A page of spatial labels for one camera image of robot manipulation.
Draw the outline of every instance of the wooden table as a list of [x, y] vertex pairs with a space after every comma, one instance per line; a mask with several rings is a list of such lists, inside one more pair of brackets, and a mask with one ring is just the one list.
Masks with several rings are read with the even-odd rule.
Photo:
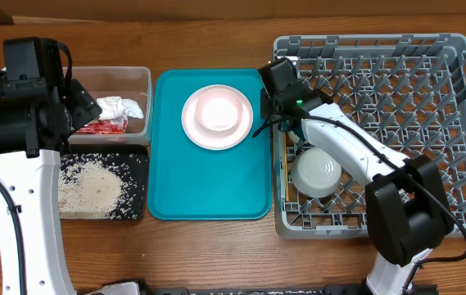
[[[31, 35], [67, 44], [75, 66], [147, 66], [156, 80], [174, 68], [257, 68], [271, 58], [279, 35], [415, 32], [466, 35], [466, 15], [0, 26], [0, 68], [2, 41]], [[253, 222], [164, 222], [146, 213], [138, 222], [63, 221], [62, 228], [70, 276], [80, 291], [133, 277], [152, 287], [187, 288], [358, 283], [376, 255], [365, 238], [283, 240], [273, 211]], [[434, 255], [463, 249], [462, 239], [447, 239]], [[466, 261], [428, 265], [416, 282], [439, 284], [442, 294], [466, 293]]]

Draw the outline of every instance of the clear plastic container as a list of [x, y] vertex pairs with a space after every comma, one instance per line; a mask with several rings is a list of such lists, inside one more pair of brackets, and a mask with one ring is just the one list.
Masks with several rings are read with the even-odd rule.
[[148, 68], [144, 66], [75, 66], [72, 76], [95, 99], [108, 96], [133, 99], [142, 108], [143, 119], [130, 117], [124, 134], [74, 134], [69, 138], [71, 144], [149, 145], [153, 91], [151, 72]]

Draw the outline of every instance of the red wrapper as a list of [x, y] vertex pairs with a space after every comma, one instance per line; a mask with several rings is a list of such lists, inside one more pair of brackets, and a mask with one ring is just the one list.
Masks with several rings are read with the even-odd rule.
[[127, 119], [92, 120], [78, 130], [78, 134], [122, 134], [127, 129]]

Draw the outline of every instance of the gray dish rack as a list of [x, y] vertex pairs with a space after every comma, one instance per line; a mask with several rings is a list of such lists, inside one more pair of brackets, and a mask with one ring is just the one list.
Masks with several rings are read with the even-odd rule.
[[[283, 36], [274, 41], [277, 57], [293, 61], [311, 87], [333, 94], [347, 116], [376, 139], [411, 157], [425, 153], [435, 159], [451, 210], [466, 227], [463, 35]], [[299, 239], [367, 236], [363, 188], [344, 171], [330, 197], [297, 192], [287, 170], [310, 147], [286, 146], [277, 127], [274, 134], [278, 233]], [[449, 236], [461, 236], [456, 226]]]

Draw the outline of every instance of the pink bowl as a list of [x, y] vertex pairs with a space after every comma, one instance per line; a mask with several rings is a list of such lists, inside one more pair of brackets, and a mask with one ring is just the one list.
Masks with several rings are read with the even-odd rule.
[[242, 104], [236, 93], [226, 88], [213, 88], [198, 99], [196, 116], [203, 127], [225, 131], [236, 126], [242, 118]]

